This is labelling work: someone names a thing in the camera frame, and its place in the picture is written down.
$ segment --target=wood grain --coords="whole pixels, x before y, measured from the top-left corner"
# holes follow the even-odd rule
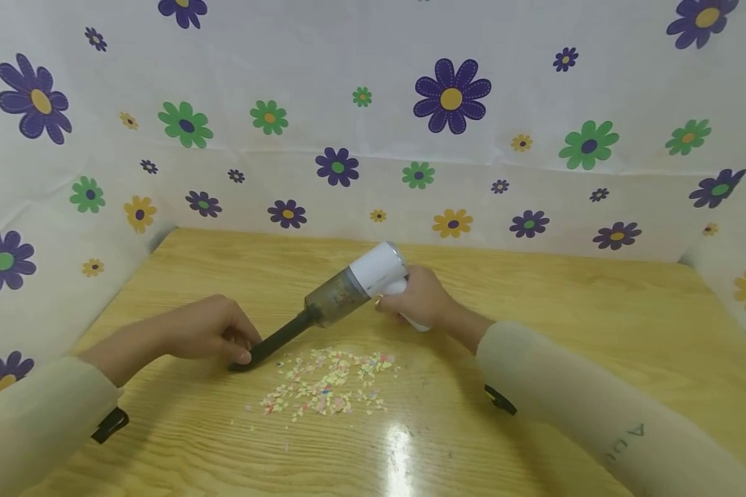
[[[307,293],[372,246],[174,231],[79,347],[213,293],[237,299],[263,335],[273,333]],[[401,251],[434,268],[464,304],[522,321],[599,362],[746,464],[746,335],[690,268],[468,248]],[[240,375],[214,362],[164,358],[128,384],[120,404],[131,424],[105,445],[88,443],[27,495],[628,495],[551,427],[495,409],[471,357],[444,335],[415,333],[367,304],[284,351],[329,345],[397,357],[398,378],[375,383],[387,413],[311,413],[285,429],[289,414],[264,416],[258,406],[283,382],[275,358]]]

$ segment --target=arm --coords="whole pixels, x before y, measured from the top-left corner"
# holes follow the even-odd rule
[[[260,341],[220,296],[122,328],[77,357],[34,371],[0,393],[0,497],[20,495],[69,459],[116,407],[124,386],[161,355],[248,362]]]
[[[544,335],[463,308],[430,270],[410,268],[410,284],[413,292],[382,298],[379,308],[444,328],[477,354],[488,385],[554,425],[634,495],[746,497],[744,467],[688,419]]]

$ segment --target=sleeve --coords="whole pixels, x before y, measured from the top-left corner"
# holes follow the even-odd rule
[[[63,357],[0,393],[0,497],[16,497],[73,455],[116,407],[100,370]]]
[[[477,361],[520,413],[554,425],[634,495],[746,497],[746,469],[706,433],[545,335],[495,323]]]

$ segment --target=white vacuum handle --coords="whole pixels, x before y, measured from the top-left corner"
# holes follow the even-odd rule
[[[406,278],[402,277],[398,280],[395,280],[393,283],[390,283],[389,286],[385,287],[382,290],[382,293],[384,295],[397,295],[398,293],[403,293],[404,290],[406,290]],[[403,319],[409,321],[409,324],[414,326],[414,329],[416,329],[417,331],[430,330],[430,328],[427,326],[423,326],[422,324],[415,323],[413,320],[409,318],[408,315],[403,315]]]

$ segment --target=hand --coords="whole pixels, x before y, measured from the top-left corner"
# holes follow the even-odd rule
[[[376,303],[376,310],[408,315],[429,328],[447,324],[448,316],[461,309],[463,307],[448,295],[434,271],[424,266],[409,267],[409,280],[403,293],[385,295]]]
[[[262,341],[235,300],[213,295],[138,323],[160,334],[162,352],[182,359],[221,356],[247,364]]]

